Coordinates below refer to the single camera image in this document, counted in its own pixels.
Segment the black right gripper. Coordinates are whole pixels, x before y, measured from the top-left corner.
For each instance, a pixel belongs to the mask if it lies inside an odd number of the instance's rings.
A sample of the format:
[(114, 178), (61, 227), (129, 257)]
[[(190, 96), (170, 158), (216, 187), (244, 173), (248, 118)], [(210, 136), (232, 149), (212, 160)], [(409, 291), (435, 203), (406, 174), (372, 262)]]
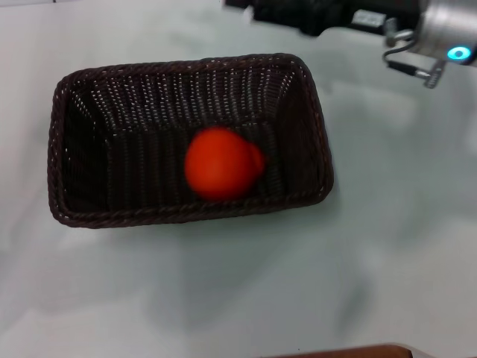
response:
[(253, 19), (296, 28), (318, 37), (329, 28), (349, 28), (384, 34), (387, 19), (397, 20), (398, 29), (414, 30), (420, 18), (418, 1), (254, 1), (225, 0), (229, 7), (252, 6)]

